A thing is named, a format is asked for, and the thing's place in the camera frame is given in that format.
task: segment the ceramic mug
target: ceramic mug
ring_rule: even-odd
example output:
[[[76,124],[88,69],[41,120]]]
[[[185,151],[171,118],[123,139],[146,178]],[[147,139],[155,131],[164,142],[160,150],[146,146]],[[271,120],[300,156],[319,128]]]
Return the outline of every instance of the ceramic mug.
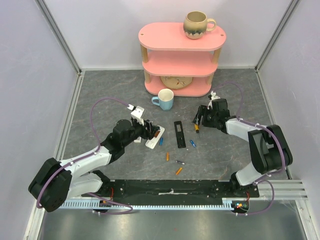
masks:
[[[162,110],[168,111],[174,104],[174,92],[168,88],[159,91],[158,96],[151,98],[153,104],[160,106]]]
[[[214,26],[209,28],[208,23],[214,23]],[[190,39],[201,38],[206,31],[212,31],[216,28],[217,23],[212,18],[201,11],[192,11],[187,14],[183,23],[183,30],[185,35]]]

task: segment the pink shelf board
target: pink shelf board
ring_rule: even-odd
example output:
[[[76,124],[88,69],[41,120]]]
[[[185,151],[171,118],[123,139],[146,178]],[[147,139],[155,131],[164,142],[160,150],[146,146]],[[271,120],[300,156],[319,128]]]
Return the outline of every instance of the pink shelf board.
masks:
[[[206,51],[151,51],[143,68],[155,76],[206,77],[213,74],[218,64]]]
[[[142,46],[162,51],[214,51],[222,47],[226,38],[225,31],[217,26],[199,39],[190,39],[185,35],[182,22],[154,22],[139,32]]]
[[[159,91],[162,89],[167,89],[159,76],[150,75],[151,82],[144,83],[146,90],[153,94],[158,95]],[[174,96],[178,97],[202,97],[206,95],[210,89],[211,85],[206,84],[208,77],[195,77],[190,85],[181,89],[171,89]]]

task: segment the white wall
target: white wall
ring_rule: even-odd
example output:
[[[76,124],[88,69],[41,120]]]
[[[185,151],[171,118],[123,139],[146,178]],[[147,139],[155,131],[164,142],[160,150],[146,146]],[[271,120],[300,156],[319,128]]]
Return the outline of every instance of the white wall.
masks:
[[[0,239],[21,240],[28,186],[52,157],[76,73],[34,0],[0,7]]]
[[[320,223],[320,1],[300,1],[262,66],[263,88]]]
[[[202,11],[226,34],[220,67],[255,66],[290,0],[45,0],[81,68],[141,68],[139,30]]]

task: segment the beige mug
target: beige mug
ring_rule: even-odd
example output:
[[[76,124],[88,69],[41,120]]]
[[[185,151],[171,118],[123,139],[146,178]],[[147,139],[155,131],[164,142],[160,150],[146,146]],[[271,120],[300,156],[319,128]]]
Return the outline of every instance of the beige mug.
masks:
[[[214,23],[213,27],[208,27],[208,23]],[[183,23],[183,30],[185,35],[190,39],[201,38],[206,31],[212,31],[216,28],[217,23],[212,18],[201,11],[192,11],[187,14]]]

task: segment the light blue mug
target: light blue mug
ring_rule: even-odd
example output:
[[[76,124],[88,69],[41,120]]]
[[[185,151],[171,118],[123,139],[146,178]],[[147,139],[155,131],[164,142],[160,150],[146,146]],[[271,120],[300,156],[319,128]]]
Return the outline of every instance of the light blue mug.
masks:
[[[152,103],[160,106],[162,110],[168,111],[174,104],[174,92],[168,88],[159,91],[158,96],[154,96],[151,99]]]

